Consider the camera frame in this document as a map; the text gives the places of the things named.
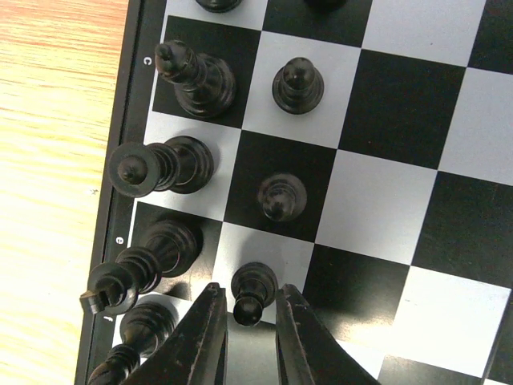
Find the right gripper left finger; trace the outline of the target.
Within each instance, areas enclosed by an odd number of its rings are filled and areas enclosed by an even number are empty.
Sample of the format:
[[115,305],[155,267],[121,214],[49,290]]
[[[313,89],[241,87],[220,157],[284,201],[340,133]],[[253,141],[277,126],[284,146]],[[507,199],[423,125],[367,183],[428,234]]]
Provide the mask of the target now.
[[228,361],[225,289],[208,283],[155,354],[126,384],[225,384]]

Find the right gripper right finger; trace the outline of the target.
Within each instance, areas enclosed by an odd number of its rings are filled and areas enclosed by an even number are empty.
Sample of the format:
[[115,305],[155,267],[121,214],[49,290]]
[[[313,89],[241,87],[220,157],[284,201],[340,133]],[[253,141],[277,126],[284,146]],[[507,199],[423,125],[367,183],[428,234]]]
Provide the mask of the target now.
[[280,384],[377,384],[335,340],[298,288],[276,295],[276,349]]

